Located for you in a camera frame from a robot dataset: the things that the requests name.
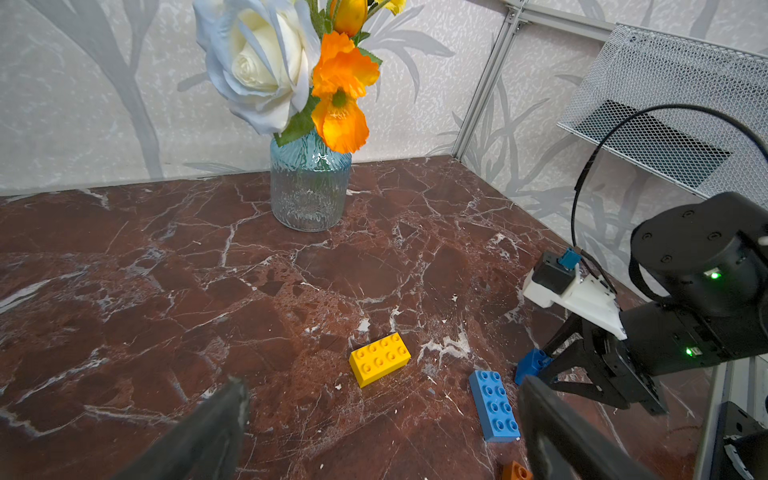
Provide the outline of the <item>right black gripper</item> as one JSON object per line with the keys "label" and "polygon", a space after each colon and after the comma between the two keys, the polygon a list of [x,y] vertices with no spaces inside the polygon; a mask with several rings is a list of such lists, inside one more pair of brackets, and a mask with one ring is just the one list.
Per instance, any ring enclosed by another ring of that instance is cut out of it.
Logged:
{"label": "right black gripper", "polygon": [[542,348],[554,358],[538,378],[552,390],[628,409],[642,406],[650,415],[668,413],[658,378],[686,370],[711,367],[727,360],[725,317],[705,317],[685,307],[646,304],[620,314],[627,338],[619,340],[590,322],[584,342],[596,354],[555,352],[582,331],[583,319],[570,314]]}

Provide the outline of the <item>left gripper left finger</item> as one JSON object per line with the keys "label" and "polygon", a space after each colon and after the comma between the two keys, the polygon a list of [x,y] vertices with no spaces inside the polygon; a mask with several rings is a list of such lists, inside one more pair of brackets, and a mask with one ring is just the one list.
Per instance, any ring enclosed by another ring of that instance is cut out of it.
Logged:
{"label": "left gripper left finger", "polygon": [[232,479],[249,419],[250,395],[228,383],[155,442],[116,479]]}

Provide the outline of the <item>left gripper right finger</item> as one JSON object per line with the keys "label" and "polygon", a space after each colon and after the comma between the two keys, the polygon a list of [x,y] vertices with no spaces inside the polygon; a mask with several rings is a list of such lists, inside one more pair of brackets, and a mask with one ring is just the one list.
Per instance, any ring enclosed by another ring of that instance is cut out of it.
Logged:
{"label": "left gripper right finger", "polygon": [[654,479],[536,377],[518,395],[521,431],[536,479]]}

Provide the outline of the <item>dark blue small lego brick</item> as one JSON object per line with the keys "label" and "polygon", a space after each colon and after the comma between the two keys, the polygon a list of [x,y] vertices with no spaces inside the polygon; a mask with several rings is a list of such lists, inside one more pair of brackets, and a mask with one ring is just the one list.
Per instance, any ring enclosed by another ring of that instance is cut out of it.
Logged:
{"label": "dark blue small lego brick", "polygon": [[552,362],[552,358],[540,349],[532,349],[517,364],[514,382],[521,386],[527,376],[538,376]]}

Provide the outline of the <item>orange small lego brick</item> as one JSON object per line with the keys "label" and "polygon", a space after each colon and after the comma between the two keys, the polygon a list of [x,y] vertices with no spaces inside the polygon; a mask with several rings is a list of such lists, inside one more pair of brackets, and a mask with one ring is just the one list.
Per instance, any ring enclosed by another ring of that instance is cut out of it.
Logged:
{"label": "orange small lego brick", "polygon": [[517,461],[502,467],[501,480],[533,480],[533,474]]}

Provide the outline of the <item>yellow lego brick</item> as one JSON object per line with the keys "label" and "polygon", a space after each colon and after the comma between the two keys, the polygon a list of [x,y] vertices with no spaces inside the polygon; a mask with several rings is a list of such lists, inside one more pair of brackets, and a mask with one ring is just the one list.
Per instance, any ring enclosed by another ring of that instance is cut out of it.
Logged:
{"label": "yellow lego brick", "polygon": [[360,388],[404,367],[411,359],[405,342],[398,333],[354,350],[350,367]]}

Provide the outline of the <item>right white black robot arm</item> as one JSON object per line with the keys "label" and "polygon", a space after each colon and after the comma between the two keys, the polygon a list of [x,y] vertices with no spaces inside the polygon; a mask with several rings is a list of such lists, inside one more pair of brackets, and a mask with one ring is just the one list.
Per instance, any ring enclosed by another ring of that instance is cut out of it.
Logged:
{"label": "right white black robot arm", "polygon": [[635,228],[629,275],[663,295],[622,309],[578,255],[547,252],[528,273],[525,297],[564,307],[566,322],[528,353],[516,377],[619,409],[667,412],[659,377],[767,351],[767,213],[734,192],[665,211]]}

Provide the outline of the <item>light blue long lego brick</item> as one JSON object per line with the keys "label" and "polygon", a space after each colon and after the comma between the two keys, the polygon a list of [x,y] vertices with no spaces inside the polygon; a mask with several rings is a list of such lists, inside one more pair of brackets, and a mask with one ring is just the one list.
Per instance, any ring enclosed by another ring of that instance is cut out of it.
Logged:
{"label": "light blue long lego brick", "polygon": [[502,377],[498,372],[475,370],[469,376],[483,437],[486,442],[510,443],[520,439]]}

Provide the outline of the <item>blue glass vase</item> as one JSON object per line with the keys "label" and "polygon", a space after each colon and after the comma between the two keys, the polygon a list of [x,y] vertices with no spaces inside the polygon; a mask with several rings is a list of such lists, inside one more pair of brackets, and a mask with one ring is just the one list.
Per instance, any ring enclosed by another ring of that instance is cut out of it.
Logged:
{"label": "blue glass vase", "polygon": [[352,156],[331,150],[315,132],[270,144],[270,202],[275,218],[302,232],[335,226],[345,208]]}

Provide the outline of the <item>artificial flower bouquet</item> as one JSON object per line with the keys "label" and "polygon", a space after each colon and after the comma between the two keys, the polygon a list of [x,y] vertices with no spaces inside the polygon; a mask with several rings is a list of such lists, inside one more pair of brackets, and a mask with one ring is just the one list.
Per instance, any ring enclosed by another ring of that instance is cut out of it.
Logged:
{"label": "artificial flower bouquet", "polygon": [[403,1],[196,1],[196,40],[230,111],[279,147],[315,134],[352,154],[368,141],[359,99],[381,59],[362,47],[365,26]]}

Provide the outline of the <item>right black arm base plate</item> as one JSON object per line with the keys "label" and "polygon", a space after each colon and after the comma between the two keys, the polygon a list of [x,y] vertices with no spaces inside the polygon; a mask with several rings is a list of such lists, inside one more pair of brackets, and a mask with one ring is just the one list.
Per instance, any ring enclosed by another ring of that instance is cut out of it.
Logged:
{"label": "right black arm base plate", "polygon": [[733,402],[721,405],[710,479],[767,480],[767,429]]}

